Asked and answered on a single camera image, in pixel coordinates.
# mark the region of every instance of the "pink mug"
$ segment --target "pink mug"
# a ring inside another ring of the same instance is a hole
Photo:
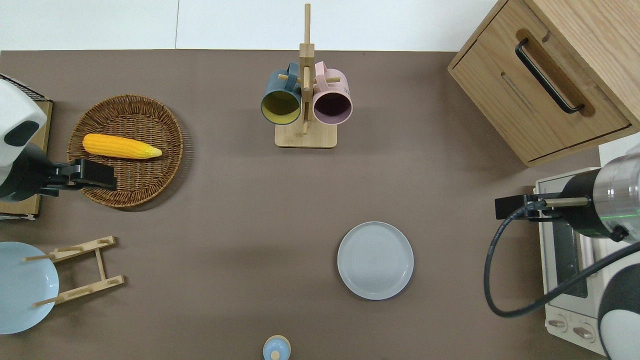
[[[327,78],[340,77],[337,83],[327,83]],[[316,82],[312,109],[320,122],[328,125],[341,124],[351,116],[353,104],[349,85],[344,74],[336,69],[327,69],[324,61],[316,64]]]

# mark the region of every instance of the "black handle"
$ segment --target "black handle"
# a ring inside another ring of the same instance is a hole
[[[531,75],[533,75],[533,77],[536,78],[536,80],[538,80],[540,85],[542,85],[542,87],[545,88],[549,96],[551,96],[551,98],[556,102],[556,104],[558,104],[558,106],[565,113],[572,114],[582,109],[584,107],[584,104],[578,105],[577,108],[574,108],[571,105],[569,105],[569,103],[564,100],[562,95],[560,95],[560,93],[556,90],[556,88],[554,88],[554,86],[549,82],[549,80],[545,78],[545,75],[540,71],[540,69],[536,67],[536,64],[534,64],[533,61],[531,61],[531,59],[527,56],[527,54],[525,54],[522,47],[528,41],[529,39],[525,38],[518,44],[518,46],[516,46],[516,55],[518,56],[518,59],[520,59],[520,61],[522,61],[524,66],[526,66],[527,69],[529,69],[529,72],[531,73]]]

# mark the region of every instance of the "round woven tray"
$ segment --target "round woven tray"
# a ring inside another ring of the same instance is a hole
[[[162,150],[162,155],[137,160],[89,154],[82,140],[90,133],[146,142]],[[169,185],[182,161],[183,147],[178,121],[166,106],[148,97],[127,94],[110,97],[84,113],[71,132],[67,161],[84,158],[112,166],[118,181],[116,191],[81,191],[99,204],[128,208],[153,199]]]

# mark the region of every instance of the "mug rack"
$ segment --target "mug rack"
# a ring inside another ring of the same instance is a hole
[[[310,39],[311,4],[305,4],[305,42],[300,44],[300,82],[302,97],[300,117],[289,125],[276,125],[275,143],[279,147],[331,149],[338,144],[337,125],[324,124],[314,118],[312,101],[316,81],[315,45]],[[328,83],[340,81],[329,78]]]

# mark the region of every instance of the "blue mug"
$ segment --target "blue mug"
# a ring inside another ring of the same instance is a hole
[[[300,117],[302,92],[298,84],[300,66],[290,62],[287,70],[276,70],[269,77],[260,109],[265,119],[276,125],[287,125]],[[286,75],[286,80],[279,75]]]

